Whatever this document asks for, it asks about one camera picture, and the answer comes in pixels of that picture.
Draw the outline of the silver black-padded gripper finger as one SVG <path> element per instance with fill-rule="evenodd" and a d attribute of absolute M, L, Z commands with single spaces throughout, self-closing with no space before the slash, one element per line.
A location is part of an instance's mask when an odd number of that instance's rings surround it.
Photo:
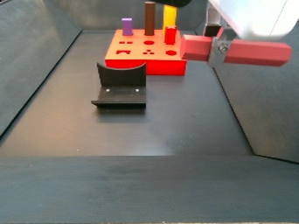
<path fill-rule="evenodd" d="M 235 31 L 230 26 L 219 29 L 218 35 L 213 38 L 211 41 L 211 49 L 210 49 L 210 58 L 209 65 L 211 67 L 218 66 L 225 62 L 231 42 L 234 38 L 238 36 Z"/>
<path fill-rule="evenodd" d="M 207 24 L 205 26 L 205 32 L 203 35 L 206 37 L 215 37 L 221 31 L 221 25 L 219 24 Z"/>

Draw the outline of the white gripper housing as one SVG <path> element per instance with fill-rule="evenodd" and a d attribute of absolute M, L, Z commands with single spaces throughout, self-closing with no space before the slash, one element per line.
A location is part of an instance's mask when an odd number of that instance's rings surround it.
<path fill-rule="evenodd" d="M 295 28 L 299 0 L 210 0 L 245 40 L 278 41 Z"/>

